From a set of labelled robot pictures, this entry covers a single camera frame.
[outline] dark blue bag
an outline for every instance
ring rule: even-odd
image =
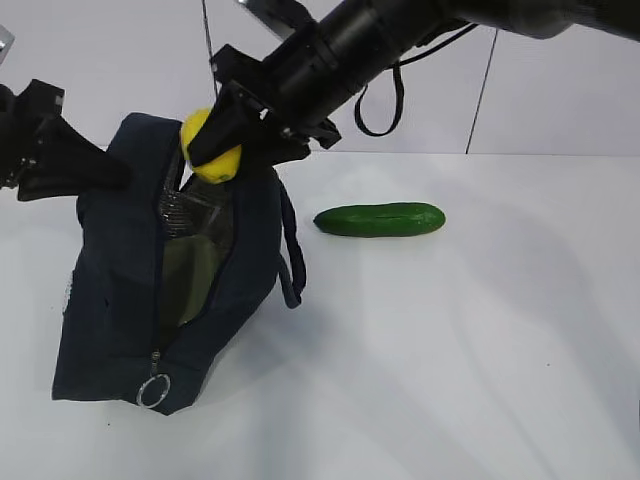
[[[287,305],[301,302],[295,213],[275,170],[180,188],[180,127],[127,117],[108,151],[131,168],[130,187],[78,199],[84,244],[54,399],[125,400],[169,415],[196,401],[216,355],[278,276]],[[280,255],[283,225],[293,275]]]

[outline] zipper pull ring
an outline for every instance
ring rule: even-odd
[[[160,357],[161,357],[161,354],[159,350],[156,350],[151,354],[151,372],[149,375],[149,380],[144,382],[140,387],[140,390],[138,390],[136,403],[138,404],[138,406],[142,408],[147,408],[147,409],[156,408],[158,405],[160,405],[164,401],[165,398],[167,398],[167,395],[169,395],[169,390],[171,390],[171,378],[169,378],[169,375],[165,373],[158,374],[158,364],[160,363]],[[144,399],[142,398],[144,396],[144,392],[147,390],[147,388],[149,388],[149,386],[152,383],[156,381],[163,381],[165,383],[165,387],[162,390],[162,393],[160,394],[160,398],[158,399],[157,402],[152,404],[146,404],[144,403]]]

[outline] white wall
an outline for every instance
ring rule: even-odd
[[[262,58],[278,40],[233,0],[209,0],[214,48],[230,43]],[[321,18],[336,0],[306,2]],[[13,2],[0,21],[16,44],[0,81],[19,91],[31,78],[67,90],[65,116],[107,144],[130,111],[184,118],[210,105],[212,85],[198,1]],[[361,134],[353,101],[333,120],[337,151],[451,152],[467,146],[493,32],[473,32],[404,69],[407,108],[384,139]],[[574,27],[537,41],[501,33],[472,143],[477,153],[640,153],[640,46]],[[390,74],[373,82],[365,119],[385,130],[393,114]]]
[[[317,18],[337,1],[315,0]],[[233,0],[209,1],[214,48],[230,43],[262,58],[279,41]],[[114,0],[14,2],[0,21],[16,44],[0,81],[19,91],[31,78],[67,90],[66,118],[89,139],[107,144],[130,111],[185,118],[210,105],[212,85],[198,1]],[[353,122],[353,102],[336,113],[344,141],[337,150],[462,152],[476,108],[491,32],[474,32],[429,62],[405,69],[402,126],[370,139]],[[373,129],[386,130],[394,109],[390,75],[364,103]]]
[[[640,153],[640,44],[584,27],[501,32],[472,152]]]

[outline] black mechanical part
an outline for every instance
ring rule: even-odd
[[[264,61],[225,46],[214,57],[223,92],[191,150],[195,165],[264,131],[292,140],[340,138],[328,117],[408,50],[466,23],[548,38],[581,23],[640,40],[640,3],[630,0],[344,0],[321,22],[300,25]],[[232,103],[232,111],[225,105]],[[233,118],[253,110],[251,122]]]
[[[640,3],[633,0],[453,0],[450,14],[533,38],[572,24],[640,41]]]
[[[304,5],[295,0],[237,1],[282,40],[313,21]]]
[[[0,88],[0,188],[18,200],[122,189],[129,169],[82,137],[61,116],[64,90],[38,80],[15,97]]]

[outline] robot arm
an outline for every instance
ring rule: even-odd
[[[300,146],[311,138],[330,148],[340,134],[328,117],[452,22],[534,38],[580,23],[640,41],[640,3],[629,0],[344,0],[320,22],[294,0],[239,1],[286,39],[261,62],[229,45],[214,56],[223,88],[190,145],[195,166],[240,144],[268,149],[266,140],[274,138],[284,152],[281,161],[299,159]],[[294,33],[283,34],[287,28]],[[291,158],[283,142],[292,151],[297,144]]]

